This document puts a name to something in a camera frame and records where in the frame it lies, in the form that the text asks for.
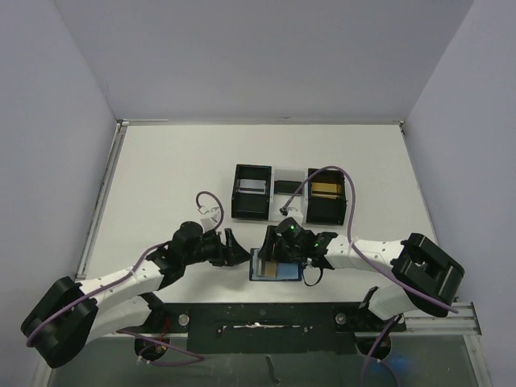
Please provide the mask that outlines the blue leather card holder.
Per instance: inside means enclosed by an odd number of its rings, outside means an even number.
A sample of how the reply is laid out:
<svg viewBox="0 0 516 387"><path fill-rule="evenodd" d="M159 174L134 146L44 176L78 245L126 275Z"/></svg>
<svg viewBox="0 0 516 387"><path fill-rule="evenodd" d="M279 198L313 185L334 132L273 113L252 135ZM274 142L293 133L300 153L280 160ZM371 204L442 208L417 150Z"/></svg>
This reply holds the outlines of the blue leather card holder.
<svg viewBox="0 0 516 387"><path fill-rule="evenodd" d="M259 249L251 250L250 281L294 282L302 280L302 268L296 263L264 262L258 257Z"/></svg>

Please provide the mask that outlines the black white card tray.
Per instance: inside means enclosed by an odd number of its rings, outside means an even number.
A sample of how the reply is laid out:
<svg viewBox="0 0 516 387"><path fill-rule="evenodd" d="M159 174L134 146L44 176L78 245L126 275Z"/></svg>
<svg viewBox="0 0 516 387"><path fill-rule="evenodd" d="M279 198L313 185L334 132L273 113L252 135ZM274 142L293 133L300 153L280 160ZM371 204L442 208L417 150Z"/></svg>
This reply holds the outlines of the black white card tray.
<svg viewBox="0 0 516 387"><path fill-rule="evenodd" d="M267 181L265 194L239 193L240 179ZM312 182L338 183L343 194L338 199L315 198L311 194ZM231 194L231 217L246 221L279 223L285 217L280 208L297 207L304 219L301 224L342 226L347 210L346 178L337 169L294 169L272 165L237 164Z"/></svg>

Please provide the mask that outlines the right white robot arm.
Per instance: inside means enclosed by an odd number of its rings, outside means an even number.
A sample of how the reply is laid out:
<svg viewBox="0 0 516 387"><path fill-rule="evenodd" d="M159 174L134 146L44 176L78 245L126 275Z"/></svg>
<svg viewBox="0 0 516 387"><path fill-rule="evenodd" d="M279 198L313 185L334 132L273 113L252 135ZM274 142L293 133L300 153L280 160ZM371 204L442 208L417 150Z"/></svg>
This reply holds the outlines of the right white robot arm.
<svg viewBox="0 0 516 387"><path fill-rule="evenodd" d="M368 310L386 321L412 310L443 318L464 278L461 264L419 233L407 239L374 241L324 231L315 234L293 218L269 226L258 252L263 262L295 263L325 270L379 273L389 285L374 285L364 298Z"/></svg>

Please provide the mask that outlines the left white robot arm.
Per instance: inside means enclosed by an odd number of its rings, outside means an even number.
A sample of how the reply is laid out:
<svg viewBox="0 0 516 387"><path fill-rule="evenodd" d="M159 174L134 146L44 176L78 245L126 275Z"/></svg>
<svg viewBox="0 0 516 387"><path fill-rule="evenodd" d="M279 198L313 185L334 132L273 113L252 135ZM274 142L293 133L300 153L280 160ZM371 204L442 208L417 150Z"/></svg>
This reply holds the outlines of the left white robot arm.
<svg viewBox="0 0 516 387"><path fill-rule="evenodd" d="M149 247L132 265L103 277L55 281L21 325L28 347L51 368L73 359L89 342L141 327L164 305L156 291L181 279L187 266L234 267L252 258L230 229L222 234L184 222L172 238Z"/></svg>

